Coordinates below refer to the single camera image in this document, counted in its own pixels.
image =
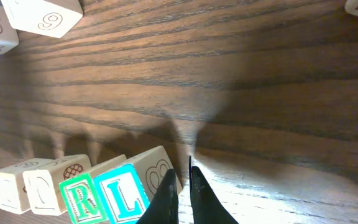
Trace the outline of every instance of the green square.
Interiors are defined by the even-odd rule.
[[[107,220],[106,212],[89,174],[63,181],[59,187],[74,224],[92,224]]]

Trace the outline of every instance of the wooden table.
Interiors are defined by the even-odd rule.
[[[358,18],[339,0],[82,0],[0,56],[0,168],[163,145],[239,223],[358,224]],[[0,223],[70,223],[0,210]]]

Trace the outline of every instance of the brown wooden surface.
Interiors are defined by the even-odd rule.
[[[339,0],[82,0],[0,56],[0,168],[163,145],[239,223],[358,224],[358,18]],[[0,223],[69,223],[0,210]]]

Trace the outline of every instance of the letter block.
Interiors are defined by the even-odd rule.
[[[37,169],[51,161],[53,160],[34,158],[0,169],[0,209],[15,214],[30,210],[23,172]]]
[[[96,191],[110,222],[136,223],[149,207],[165,173],[172,168],[164,147],[159,146],[95,177]]]
[[[37,170],[23,173],[33,213],[61,215],[66,212],[59,183],[91,168],[87,155],[65,156]]]
[[[93,179],[126,159],[125,155],[120,155],[60,183],[62,197],[74,224],[99,223],[108,219],[96,193]]]

